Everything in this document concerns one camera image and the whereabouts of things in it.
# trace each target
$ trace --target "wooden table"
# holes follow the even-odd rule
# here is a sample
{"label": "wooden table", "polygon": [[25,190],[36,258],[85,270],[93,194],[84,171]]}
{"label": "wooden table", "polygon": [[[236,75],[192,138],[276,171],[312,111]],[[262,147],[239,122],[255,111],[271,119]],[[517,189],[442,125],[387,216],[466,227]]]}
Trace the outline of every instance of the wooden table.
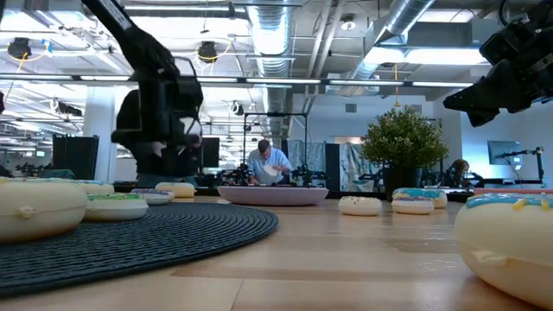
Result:
{"label": "wooden table", "polygon": [[[219,198],[196,198],[221,202]],[[0,301],[0,310],[534,310],[475,276],[453,236],[461,204],[429,216],[341,216],[321,206],[263,207],[277,233],[218,257]]]}

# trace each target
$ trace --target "blue shirt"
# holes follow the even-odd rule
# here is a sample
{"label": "blue shirt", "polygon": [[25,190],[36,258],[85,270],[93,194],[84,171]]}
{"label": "blue shirt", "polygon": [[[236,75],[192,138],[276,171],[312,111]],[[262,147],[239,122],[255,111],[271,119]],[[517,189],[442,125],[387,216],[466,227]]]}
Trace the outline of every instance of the blue shirt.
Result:
{"label": "blue shirt", "polygon": [[259,154],[259,150],[257,149],[250,153],[248,160],[251,172],[253,172],[253,175],[256,177],[257,181],[264,185],[277,183],[283,179],[282,172],[278,172],[277,176],[267,174],[264,169],[265,165],[271,165],[272,167],[284,166],[288,168],[288,170],[292,170],[292,165],[286,158],[286,155],[284,155],[281,150],[272,147],[270,148],[270,156],[267,160]]}

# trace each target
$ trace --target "pink plate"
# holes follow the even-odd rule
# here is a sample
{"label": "pink plate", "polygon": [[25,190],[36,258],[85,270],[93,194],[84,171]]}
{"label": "pink plate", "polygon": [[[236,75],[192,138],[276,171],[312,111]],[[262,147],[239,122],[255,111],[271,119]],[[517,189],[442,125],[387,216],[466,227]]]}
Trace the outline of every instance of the pink plate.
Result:
{"label": "pink plate", "polygon": [[328,194],[321,187],[217,187],[219,195],[235,204],[256,206],[318,205]]}

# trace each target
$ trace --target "potted plant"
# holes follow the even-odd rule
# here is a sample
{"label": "potted plant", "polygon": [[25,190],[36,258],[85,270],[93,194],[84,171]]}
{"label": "potted plant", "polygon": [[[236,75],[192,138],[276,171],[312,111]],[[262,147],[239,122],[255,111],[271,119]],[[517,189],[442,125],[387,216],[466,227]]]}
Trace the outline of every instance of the potted plant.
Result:
{"label": "potted plant", "polygon": [[361,146],[361,155],[383,168],[388,200],[397,188],[419,187],[423,168],[447,154],[442,130],[410,106],[378,116]]}

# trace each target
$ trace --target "plant pot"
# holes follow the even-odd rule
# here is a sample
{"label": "plant pot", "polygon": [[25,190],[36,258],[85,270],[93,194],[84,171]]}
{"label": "plant pot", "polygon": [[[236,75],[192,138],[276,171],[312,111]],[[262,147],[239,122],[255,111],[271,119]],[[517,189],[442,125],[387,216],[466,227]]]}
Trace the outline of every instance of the plant pot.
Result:
{"label": "plant pot", "polygon": [[383,168],[382,177],[386,189],[386,198],[391,202],[394,190],[400,187],[419,187],[421,184],[422,168]]}

